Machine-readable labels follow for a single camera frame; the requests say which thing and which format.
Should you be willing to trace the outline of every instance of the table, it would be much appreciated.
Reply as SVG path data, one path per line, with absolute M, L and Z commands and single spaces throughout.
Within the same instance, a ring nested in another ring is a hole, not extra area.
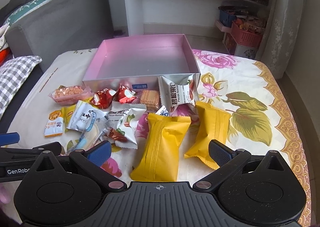
M 35 85 L 17 112 L 9 132 L 17 131 L 21 140 L 13 147 L 32 148 L 59 141 L 65 149 L 79 139 L 79 132 L 68 131 L 62 136 L 44 138 L 48 115 L 60 109 L 48 94 L 59 85 L 81 84 L 81 79 L 96 49 L 69 51 L 56 58 Z M 307 161 L 292 113 L 269 69 L 261 62 L 230 55 L 194 50 L 201 71 L 198 93 L 201 101 L 232 114 L 228 139 L 225 143 L 235 150 L 244 148 L 253 155 L 265 155 L 278 150 L 297 176 L 307 195 L 307 204 L 299 220 L 302 226 L 311 222 L 311 194 Z M 177 115 L 191 116 L 192 124 L 180 146 L 178 181 L 194 182 L 212 172 L 198 158 L 184 159 L 184 153 L 195 141 L 199 119 L 181 106 Z M 114 148 L 111 158 L 102 168 L 130 184 L 130 172 L 139 163 L 148 124 L 146 114 L 140 119 L 136 136 L 138 150 Z M 14 193 L 18 184 L 7 184 Z M 19 219 L 13 203 L 5 212 Z

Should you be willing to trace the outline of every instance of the black circular motor housing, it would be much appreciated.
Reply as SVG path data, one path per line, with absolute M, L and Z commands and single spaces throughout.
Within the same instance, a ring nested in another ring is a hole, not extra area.
M 285 161 L 271 156 L 252 173 L 226 180 L 218 200 L 233 217 L 255 226 L 279 226 L 297 221 L 306 194 Z
M 93 180 L 66 172 L 48 154 L 33 164 L 19 185 L 14 204 L 22 220 L 37 225 L 64 226 L 92 214 L 102 198 Z

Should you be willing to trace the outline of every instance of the orange fabric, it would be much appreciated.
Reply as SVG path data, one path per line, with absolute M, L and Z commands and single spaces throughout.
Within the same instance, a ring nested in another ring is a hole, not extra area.
M 6 59 L 7 55 L 11 52 L 10 48 L 0 51 L 0 64 Z

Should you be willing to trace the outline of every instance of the red foil wrapper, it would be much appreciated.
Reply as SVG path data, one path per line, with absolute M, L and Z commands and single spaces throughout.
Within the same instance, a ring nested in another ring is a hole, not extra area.
M 117 92 L 112 89 L 107 89 L 107 88 L 103 89 L 94 94 L 94 97 L 91 100 L 91 103 L 97 106 L 99 109 L 106 109 L 110 106 L 113 96 L 116 93 Z
M 130 104 L 133 102 L 134 99 L 136 99 L 136 96 L 134 96 L 134 94 L 132 93 L 132 91 L 130 91 L 129 88 L 127 88 L 125 86 L 120 86 L 118 97 L 117 97 L 117 100 L 119 103 Z

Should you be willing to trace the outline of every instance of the checkered pillow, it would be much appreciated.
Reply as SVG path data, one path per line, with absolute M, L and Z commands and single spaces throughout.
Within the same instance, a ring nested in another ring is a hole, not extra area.
M 38 56 L 17 57 L 0 67 L 0 119 L 33 68 L 41 61 Z

